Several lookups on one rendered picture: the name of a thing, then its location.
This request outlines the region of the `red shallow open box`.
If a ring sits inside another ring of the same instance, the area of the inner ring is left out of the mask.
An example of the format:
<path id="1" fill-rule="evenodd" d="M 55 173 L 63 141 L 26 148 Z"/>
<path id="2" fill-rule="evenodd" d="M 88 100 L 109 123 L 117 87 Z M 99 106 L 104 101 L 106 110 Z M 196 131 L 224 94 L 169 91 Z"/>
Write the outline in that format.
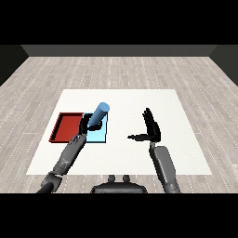
<path id="1" fill-rule="evenodd" d="M 49 138 L 51 143 L 68 143 L 79 131 L 82 112 L 61 112 Z"/>

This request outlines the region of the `blue can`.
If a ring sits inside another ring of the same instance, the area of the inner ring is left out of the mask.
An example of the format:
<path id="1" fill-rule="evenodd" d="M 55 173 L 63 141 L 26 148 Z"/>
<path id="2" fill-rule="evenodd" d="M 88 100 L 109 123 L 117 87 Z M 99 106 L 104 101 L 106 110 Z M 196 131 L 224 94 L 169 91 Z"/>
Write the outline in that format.
<path id="1" fill-rule="evenodd" d="M 101 102 L 97 109 L 94 111 L 92 116 L 90 117 L 88 121 L 89 126 L 95 126 L 98 125 L 99 122 L 104 118 L 104 116 L 108 113 L 110 110 L 110 106 L 106 102 Z"/>

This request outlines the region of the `light blue shallow open box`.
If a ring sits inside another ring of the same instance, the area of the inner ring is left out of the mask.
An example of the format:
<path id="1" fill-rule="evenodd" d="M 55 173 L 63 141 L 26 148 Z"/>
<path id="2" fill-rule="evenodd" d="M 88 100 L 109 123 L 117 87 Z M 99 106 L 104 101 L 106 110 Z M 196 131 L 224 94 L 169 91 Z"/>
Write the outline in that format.
<path id="1" fill-rule="evenodd" d="M 107 134 L 107 116 L 101 120 L 102 127 L 100 130 L 96 131 L 88 131 L 86 134 L 86 142 L 87 143 L 105 143 L 106 142 L 106 134 Z"/>

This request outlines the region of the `dark grey robot body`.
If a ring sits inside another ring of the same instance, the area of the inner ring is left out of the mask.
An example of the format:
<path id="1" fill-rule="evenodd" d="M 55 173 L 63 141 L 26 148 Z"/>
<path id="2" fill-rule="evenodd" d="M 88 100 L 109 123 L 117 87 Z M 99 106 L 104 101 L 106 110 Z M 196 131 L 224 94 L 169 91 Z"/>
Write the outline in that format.
<path id="1" fill-rule="evenodd" d="M 94 186 L 91 193 L 147 193 L 144 186 L 132 183 L 129 175 L 123 175 L 122 182 L 115 181 L 115 175 L 109 175 L 108 181 Z"/>

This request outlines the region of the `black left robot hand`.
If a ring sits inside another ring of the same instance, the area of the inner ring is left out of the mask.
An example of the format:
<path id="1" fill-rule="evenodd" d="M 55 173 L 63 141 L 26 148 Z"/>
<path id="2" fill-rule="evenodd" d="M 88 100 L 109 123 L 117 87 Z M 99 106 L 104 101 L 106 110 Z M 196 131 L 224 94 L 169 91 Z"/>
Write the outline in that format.
<path id="1" fill-rule="evenodd" d="M 102 122 L 99 122 L 97 125 L 89 126 L 89 119 L 92 117 L 92 113 L 86 113 L 80 121 L 79 125 L 79 135 L 86 134 L 88 131 L 100 130 L 102 127 Z"/>

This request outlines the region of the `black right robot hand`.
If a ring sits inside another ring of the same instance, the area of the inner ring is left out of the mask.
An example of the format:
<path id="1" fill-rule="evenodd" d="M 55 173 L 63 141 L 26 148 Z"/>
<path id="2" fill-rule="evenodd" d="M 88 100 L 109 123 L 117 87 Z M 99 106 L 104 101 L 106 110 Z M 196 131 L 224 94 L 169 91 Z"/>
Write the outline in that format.
<path id="1" fill-rule="evenodd" d="M 147 133 L 139 135 L 130 135 L 128 136 L 128 138 L 133 139 L 135 141 L 148 140 L 150 142 L 160 142 L 161 130 L 159 125 L 154 121 L 151 110 L 149 108 L 146 108 L 142 116 L 147 127 Z"/>

